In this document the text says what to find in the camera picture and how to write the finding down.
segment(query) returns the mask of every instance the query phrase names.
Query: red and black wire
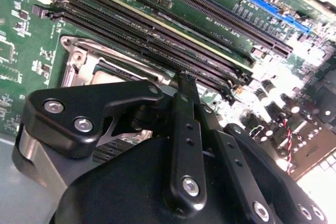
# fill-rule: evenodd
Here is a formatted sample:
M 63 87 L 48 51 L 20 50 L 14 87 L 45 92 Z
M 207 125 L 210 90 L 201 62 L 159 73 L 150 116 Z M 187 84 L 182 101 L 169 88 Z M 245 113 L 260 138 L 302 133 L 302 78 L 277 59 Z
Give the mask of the red and black wire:
M 284 119 L 283 126 L 285 127 L 285 129 L 287 130 L 287 140 L 288 140 L 288 145 L 287 145 L 287 174 L 290 175 L 290 164 L 292 161 L 292 135 L 293 135 L 293 131 L 291 130 L 291 128 L 288 126 L 287 124 L 288 120 Z

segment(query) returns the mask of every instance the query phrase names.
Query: capacitor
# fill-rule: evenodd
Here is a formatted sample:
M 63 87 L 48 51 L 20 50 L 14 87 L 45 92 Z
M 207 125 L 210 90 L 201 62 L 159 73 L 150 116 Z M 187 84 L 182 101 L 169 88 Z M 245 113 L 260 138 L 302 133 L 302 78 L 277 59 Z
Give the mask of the capacitor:
M 272 120 L 277 121 L 280 117 L 280 115 L 283 114 L 283 110 L 279 108 L 279 106 L 272 102 L 269 106 L 265 107 L 267 113 L 272 118 Z
M 320 113 L 320 109 L 316 107 L 316 105 L 311 101 L 305 101 L 303 103 L 303 106 L 313 115 L 317 115 L 318 113 Z
M 271 100 L 262 89 L 257 90 L 256 96 L 258 97 L 259 101 L 262 103 L 264 107 L 270 105 Z
M 296 102 L 292 98 L 289 98 L 287 95 L 282 94 L 281 99 L 285 102 L 288 109 L 293 114 L 298 113 L 300 111 L 300 107 L 296 104 Z
M 265 90 L 267 93 L 273 93 L 276 90 L 276 87 L 273 85 L 273 83 L 270 83 L 265 86 Z
M 263 121 L 261 123 L 261 125 L 264 127 L 264 129 L 262 130 L 262 132 L 264 133 L 265 136 L 272 136 L 273 135 L 273 130 L 268 125 L 268 123 L 266 123 L 265 121 Z

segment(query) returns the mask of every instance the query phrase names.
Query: silver screw head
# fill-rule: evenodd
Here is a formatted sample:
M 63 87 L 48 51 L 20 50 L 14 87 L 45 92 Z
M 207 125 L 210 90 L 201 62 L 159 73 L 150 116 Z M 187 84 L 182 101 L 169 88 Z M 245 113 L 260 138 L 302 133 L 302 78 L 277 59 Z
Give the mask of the silver screw head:
M 237 132 L 238 134 L 241 134 L 242 131 L 240 128 L 238 128 L 237 126 L 234 126 L 233 129 L 235 130 L 235 132 Z
M 74 122 L 75 128 L 80 132 L 90 132 L 93 129 L 93 124 L 86 118 L 78 118 Z
M 198 184 L 192 178 L 184 178 L 182 180 L 183 189 L 193 197 L 196 197 L 200 193 Z
M 209 114 L 212 113 L 212 110 L 208 106 L 204 106 L 204 110 Z
M 255 201 L 253 203 L 253 209 L 256 212 L 256 214 L 264 221 L 269 221 L 269 213 L 267 209 L 259 202 Z
M 182 99 L 183 101 L 185 101 L 185 102 L 188 102 L 188 101 L 189 101 L 188 98 L 185 97 L 184 95 L 181 96 L 181 99 Z
M 153 87 L 153 86 L 150 86 L 150 87 L 149 87 L 149 90 L 150 90 L 152 93 L 154 93 L 154 94 L 158 94 L 158 93 L 159 93 L 158 90 L 157 90 L 157 88 L 156 88 L 156 87 Z
M 44 104 L 44 108 L 53 114 L 61 113 L 64 110 L 64 106 L 58 101 L 48 101 Z
M 299 208 L 301 213 L 306 217 L 307 220 L 312 220 L 310 212 L 304 206 L 299 205 Z
M 317 208 L 317 207 L 314 207 L 312 206 L 312 209 L 314 211 L 314 214 L 319 217 L 320 220 L 324 221 L 325 220 L 325 217 L 323 215 L 323 213 Z

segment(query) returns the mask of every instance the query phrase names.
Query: motherboard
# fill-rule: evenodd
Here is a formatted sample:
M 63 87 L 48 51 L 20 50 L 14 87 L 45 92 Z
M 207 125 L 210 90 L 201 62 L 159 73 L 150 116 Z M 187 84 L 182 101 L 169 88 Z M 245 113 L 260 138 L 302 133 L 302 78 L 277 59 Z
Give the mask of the motherboard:
M 299 151 L 321 130 L 314 115 L 336 126 L 316 97 L 327 85 L 336 93 L 325 79 L 336 63 L 332 10 L 319 0 L 0 0 L 0 131 L 17 134 L 38 89 L 146 79 L 173 93 L 185 72 L 223 127 L 275 146 L 291 130 Z

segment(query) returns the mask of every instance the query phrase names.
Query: black plastic bracket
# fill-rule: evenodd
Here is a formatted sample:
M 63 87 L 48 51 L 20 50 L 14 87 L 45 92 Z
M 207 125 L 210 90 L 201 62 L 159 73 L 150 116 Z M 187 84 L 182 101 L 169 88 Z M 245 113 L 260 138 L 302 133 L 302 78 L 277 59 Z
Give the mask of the black plastic bracket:
M 328 223 L 317 205 L 276 164 L 276 162 L 239 126 L 228 124 L 224 131 L 232 135 L 248 161 L 258 187 L 284 223 Z
M 200 123 L 194 102 L 200 103 L 194 79 L 178 77 L 173 99 L 171 163 L 164 189 L 165 202 L 176 214 L 189 217 L 206 204 L 205 172 Z
M 271 209 L 258 188 L 235 138 L 223 133 L 215 113 L 209 107 L 200 104 L 198 112 L 204 146 L 213 150 L 222 166 L 223 186 L 229 187 L 236 204 L 241 208 L 242 223 L 275 223 Z
M 162 98 L 162 91 L 148 81 L 39 90 L 28 97 L 22 123 L 29 135 L 62 155 L 83 158 L 93 152 L 102 136 L 104 118 L 118 118 L 131 107 L 156 105 Z M 48 112 L 48 101 L 61 103 L 63 111 Z M 92 123 L 89 132 L 75 128 L 79 118 Z

